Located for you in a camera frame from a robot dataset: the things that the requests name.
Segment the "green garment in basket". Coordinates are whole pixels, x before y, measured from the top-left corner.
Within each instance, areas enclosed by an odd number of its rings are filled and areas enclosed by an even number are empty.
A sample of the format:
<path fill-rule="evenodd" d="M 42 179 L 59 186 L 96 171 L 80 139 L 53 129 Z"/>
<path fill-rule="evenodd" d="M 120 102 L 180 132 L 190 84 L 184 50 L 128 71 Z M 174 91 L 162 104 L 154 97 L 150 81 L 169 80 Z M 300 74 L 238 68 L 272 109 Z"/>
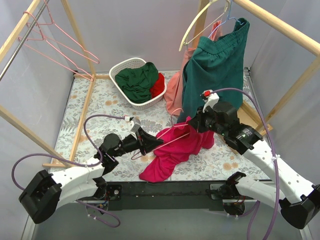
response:
<path fill-rule="evenodd" d="M 125 96 L 135 104 L 152 99 L 150 88 L 158 80 L 159 71 L 152 62 L 138 68 L 125 68 L 115 75 L 115 82 Z"/>

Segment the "dark green hanging shorts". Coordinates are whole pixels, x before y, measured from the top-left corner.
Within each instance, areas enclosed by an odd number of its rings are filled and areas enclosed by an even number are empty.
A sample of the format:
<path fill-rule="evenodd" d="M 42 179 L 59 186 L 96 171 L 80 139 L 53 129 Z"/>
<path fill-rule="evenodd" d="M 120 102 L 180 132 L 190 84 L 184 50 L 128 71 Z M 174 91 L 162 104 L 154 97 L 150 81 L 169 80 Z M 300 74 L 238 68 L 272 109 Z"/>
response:
<path fill-rule="evenodd" d="M 240 92 L 244 85 L 244 54 L 250 23 L 245 18 L 235 22 L 233 31 L 213 41 L 199 39 L 197 48 L 182 71 L 182 109 L 177 121 L 183 123 L 195 117 L 205 103 L 201 94 L 206 90 L 221 90 L 219 99 L 239 109 L 243 103 Z"/>

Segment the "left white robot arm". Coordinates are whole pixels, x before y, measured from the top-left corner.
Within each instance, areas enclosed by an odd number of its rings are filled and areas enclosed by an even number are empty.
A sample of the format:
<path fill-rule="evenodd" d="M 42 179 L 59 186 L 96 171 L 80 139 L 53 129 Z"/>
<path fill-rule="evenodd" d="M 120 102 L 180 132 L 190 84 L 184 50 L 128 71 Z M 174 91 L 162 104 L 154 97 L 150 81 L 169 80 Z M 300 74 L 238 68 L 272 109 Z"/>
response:
<path fill-rule="evenodd" d="M 39 171 L 18 200 L 35 224 L 43 223 L 58 208 L 68 203 L 86 197 L 103 199 L 107 193 L 107 183 L 103 176 L 118 165 L 116 157 L 136 150 L 145 155 L 163 143 L 162 139 L 148 134 L 141 127 L 135 135 L 129 134 L 124 139 L 110 133 L 104 137 L 98 152 L 84 166 L 73 166 L 53 173 Z"/>

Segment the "left wooden clothes rack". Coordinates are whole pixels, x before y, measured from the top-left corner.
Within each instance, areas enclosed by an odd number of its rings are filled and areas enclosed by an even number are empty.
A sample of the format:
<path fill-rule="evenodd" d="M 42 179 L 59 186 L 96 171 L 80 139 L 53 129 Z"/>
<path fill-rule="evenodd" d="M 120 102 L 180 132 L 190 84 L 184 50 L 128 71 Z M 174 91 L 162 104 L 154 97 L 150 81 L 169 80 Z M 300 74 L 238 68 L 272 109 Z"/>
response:
<path fill-rule="evenodd" d="M 31 0 L 0 1 L 0 43 L 3 44 L 23 11 Z M 57 61 L 63 56 L 45 42 L 31 41 L 33 48 L 50 55 Z M 12 113 L 23 124 L 36 133 L 50 147 L 57 141 L 58 131 L 63 121 L 65 103 L 78 100 L 75 110 L 82 110 L 90 81 L 82 79 L 84 94 L 77 98 L 70 93 L 73 74 L 71 71 L 22 47 L 15 60 L 0 81 L 0 105 Z M 21 157 L 32 153 L 47 153 L 27 136 L 0 117 L 0 163 L 4 171 Z"/>

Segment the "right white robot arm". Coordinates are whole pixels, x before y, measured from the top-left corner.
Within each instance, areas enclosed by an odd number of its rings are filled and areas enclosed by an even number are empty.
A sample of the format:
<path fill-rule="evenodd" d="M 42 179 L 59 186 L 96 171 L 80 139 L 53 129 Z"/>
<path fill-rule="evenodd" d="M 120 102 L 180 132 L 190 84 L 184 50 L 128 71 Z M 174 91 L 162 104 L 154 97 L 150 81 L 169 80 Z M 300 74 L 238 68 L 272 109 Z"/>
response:
<path fill-rule="evenodd" d="M 320 186 L 299 175 L 273 152 L 263 136 L 240 122 L 237 110 L 228 102 L 202 106 L 189 121 L 199 133 L 214 132 L 225 143 L 259 167 L 277 187 L 266 185 L 237 171 L 214 191 L 221 197 L 241 195 L 271 207 L 279 207 L 282 217 L 293 227 L 303 229 L 320 211 Z"/>

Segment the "white plastic laundry basket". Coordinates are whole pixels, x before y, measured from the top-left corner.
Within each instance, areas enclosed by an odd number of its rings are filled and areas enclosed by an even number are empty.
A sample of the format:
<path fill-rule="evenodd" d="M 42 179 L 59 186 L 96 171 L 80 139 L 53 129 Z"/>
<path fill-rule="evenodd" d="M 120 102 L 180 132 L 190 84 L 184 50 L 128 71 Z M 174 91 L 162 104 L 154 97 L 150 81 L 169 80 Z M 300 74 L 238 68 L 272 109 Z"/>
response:
<path fill-rule="evenodd" d="M 139 57 L 116 64 L 110 69 L 109 77 L 136 110 L 145 110 L 160 102 L 167 90 L 165 77 L 154 63 Z"/>

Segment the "salmon pink hanging garment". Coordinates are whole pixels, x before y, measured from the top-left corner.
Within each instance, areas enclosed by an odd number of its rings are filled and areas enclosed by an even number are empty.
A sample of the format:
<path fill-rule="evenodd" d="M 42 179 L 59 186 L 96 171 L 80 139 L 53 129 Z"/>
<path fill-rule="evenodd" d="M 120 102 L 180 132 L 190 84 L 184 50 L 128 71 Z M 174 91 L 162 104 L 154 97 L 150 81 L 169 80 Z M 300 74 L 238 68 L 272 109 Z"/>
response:
<path fill-rule="evenodd" d="M 167 89 L 164 94 L 166 101 L 166 110 L 173 116 L 179 116 L 182 112 L 182 91 L 183 91 L 183 69 L 186 63 L 192 57 L 196 48 L 188 48 L 183 55 L 181 68 L 176 72 L 167 84 Z"/>

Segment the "floral patterned table mat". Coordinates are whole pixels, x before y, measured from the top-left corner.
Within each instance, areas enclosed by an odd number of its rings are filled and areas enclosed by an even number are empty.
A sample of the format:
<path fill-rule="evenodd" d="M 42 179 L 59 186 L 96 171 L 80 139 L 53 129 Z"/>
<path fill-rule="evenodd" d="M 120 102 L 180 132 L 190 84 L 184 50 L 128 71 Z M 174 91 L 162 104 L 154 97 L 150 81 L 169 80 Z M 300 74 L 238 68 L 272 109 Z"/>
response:
<path fill-rule="evenodd" d="M 84 95 L 85 85 L 82 79 L 75 79 L 70 93 L 77 98 L 78 93 Z M 55 150 L 68 159 L 71 154 L 73 142 L 76 136 L 82 110 L 76 110 L 78 100 L 68 101 L 63 121 L 60 127 Z M 124 138 L 128 135 L 128 128 L 123 120 L 118 117 L 124 115 L 136 116 L 142 128 L 156 135 L 159 131 L 171 126 L 176 122 L 176 117 L 170 116 L 166 110 L 166 101 L 162 99 L 155 105 L 144 109 L 134 109 L 122 96 L 111 80 L 98 79 L 95 83 L 91 100 L 87 110 L 87 116 L 95 115 L 86 124 L 88 136 L 82 134 L 75 155 L 76 162 L 83 162 L 92 157 L 96 150 L 88 140 L 100 146 L 104 137 L 109 133 L 115 133 Z M 154 155 L 148 154 L 139 159 L 132 160 L 131 154 L 117 158 L 118 166 L 109 174 L 105 175 L 106 181 L 130 182 L 139 181 L 139 175 L 152 162 Z M 180 163 L 168 178 L 169 181 L 209 181 L 225 180 L 235 172 L 242 172 L 256 180 L 267 180 L 265 175 L 252 162 L 242 155 L 234 153 L 219 135 L 214 136 L 214 145 L 209 150 L 202 149 L 198 155 L 191 155 L 187 162 Z"/>

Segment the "right wooden clothes rack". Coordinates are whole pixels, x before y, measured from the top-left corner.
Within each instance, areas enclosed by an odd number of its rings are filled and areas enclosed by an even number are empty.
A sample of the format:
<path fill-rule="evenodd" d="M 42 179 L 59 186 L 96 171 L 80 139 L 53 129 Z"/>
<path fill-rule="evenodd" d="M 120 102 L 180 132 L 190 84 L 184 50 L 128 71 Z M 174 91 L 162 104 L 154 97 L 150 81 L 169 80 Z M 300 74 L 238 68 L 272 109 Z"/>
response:
<path fill-rule="evenodd" d="M 246 18 L 251 26 L 245 50 L 253 87 L 264 115 L 290 95 L 271 117 L 272 138 L 278 148 L 320 137 L 320 75 L 298 84 L 298 78 L 313 64 L 320 48 L 307 50 L 233 3 L 231 16 Z"/>

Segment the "wooden clothes rack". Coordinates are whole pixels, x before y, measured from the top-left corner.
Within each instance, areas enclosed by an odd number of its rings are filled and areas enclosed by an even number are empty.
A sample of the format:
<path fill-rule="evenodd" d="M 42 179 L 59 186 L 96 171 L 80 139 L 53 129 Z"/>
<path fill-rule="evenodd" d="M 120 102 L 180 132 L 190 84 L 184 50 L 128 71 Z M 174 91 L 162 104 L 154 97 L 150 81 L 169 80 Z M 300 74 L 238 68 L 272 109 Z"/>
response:
<path fill-rule="evenodd" d="M 307 50 L 233 3 L 231 16 L 246 18 L 251 26 L 245 50 L 253 87 L 264 115 L 290 95 L 271 117 L 272 138 L 278 148 L 320 137 L 320 75 L 298 84 L 298 78 L 313 64 L 320 48 Z"/>
<path fill-rule="evenodd" d="M 3 44 L 23 11 L 31 0 L 0 1 L 0 43 Z M 63 56 L 45 42 L 31 41 L 33 48 L 50 55 L 57 61 Z M 82 110 L 90 81 L 82 79 L 84 94 L 77 98 L 70 93 L 73 74 L 71 71 L 22 47 L 15 60 L 0 81 L 0 105 L 12 113 L 23 124 L 36 133 L 50 147 L 57 141 L 58 131 L 63 121 L 65 103 L 78 100 L 75 110 Z M 21 157 L 32 153 L 47 153 L 27 136 L 0 117 L 0 163 L 4 171 Z"/>

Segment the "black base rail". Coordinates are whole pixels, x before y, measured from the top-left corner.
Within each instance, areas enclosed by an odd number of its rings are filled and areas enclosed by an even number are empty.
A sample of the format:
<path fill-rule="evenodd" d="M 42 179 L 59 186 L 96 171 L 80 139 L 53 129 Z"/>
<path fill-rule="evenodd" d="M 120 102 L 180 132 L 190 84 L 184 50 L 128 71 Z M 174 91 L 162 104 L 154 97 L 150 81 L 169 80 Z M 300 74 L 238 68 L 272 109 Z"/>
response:
<path fill-rule="evenodd" d="M 108 209 L 226 211 L 230 215 L 245 213 L 245 201 L 218 189 L 223 181 L 110 182 L 107 184 Z"/>

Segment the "magenta t shirt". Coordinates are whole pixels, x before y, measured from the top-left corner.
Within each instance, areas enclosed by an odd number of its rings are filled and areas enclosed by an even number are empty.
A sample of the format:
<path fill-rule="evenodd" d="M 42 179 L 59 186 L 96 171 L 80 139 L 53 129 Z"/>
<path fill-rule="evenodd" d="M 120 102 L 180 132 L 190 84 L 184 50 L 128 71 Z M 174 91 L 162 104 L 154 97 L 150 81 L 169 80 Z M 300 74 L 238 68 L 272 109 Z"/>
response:
<path fill-rule="evenodd" d="M 164 146 L 153 151 L 155 158 L 139 174 L 139 179 L 157 183 L 167 180 L 175 167 L 187 162 L 191 155 L 197 155 L 201 149 L 210 149 L 214 145 L 214 132 L 197 132 L 189 125 L 191 117 L 173 127 L 165 128 L 157 133 L 164 141 Z"/>

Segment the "cream plastic hanger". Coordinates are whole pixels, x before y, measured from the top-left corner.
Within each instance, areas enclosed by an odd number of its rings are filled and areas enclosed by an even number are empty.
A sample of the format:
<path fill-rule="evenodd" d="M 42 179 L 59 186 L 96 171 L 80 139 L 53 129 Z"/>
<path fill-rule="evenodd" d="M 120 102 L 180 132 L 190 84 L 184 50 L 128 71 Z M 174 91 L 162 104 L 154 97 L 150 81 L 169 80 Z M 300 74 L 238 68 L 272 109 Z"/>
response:
<path fill-rule="evenodd" d="M 187 30 L 185 31 L 182 40 L 179 44 L 178 51 L 181 52 L 183 47 L 188 49 L 188 45 L 191 44 L 192 48 L 195 48 L 199 42 L 200 36 L 202 33 L 213 25 L 216 21 L 222 19 L 225 15 L 227 10 L 231 7 L 231 1 L 225 0 L 223 10 L 220 15 L 218 15 L 209 25 L 205 26 L 208 8 L 216 3 L 217 0 L 200 0 L 198 4 L 197 14 L 194 19 L 191 21 L 190 25 L 188 26 Z"/>

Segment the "red garment in basket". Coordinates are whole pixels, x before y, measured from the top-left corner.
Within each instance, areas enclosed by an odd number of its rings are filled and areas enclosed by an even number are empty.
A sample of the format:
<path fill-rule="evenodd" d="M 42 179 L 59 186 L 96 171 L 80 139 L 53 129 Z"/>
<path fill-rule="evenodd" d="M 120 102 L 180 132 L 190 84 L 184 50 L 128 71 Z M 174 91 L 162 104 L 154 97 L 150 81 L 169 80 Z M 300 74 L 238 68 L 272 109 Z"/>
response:
<path fill-rule="evenodd" d="M 158 73 L 158 79 L 155 84 L 149 89 L 151 93 L 151 98 L 155 98 L 160 95 L 165 88 L 165 77 L 162 73 Z"/>

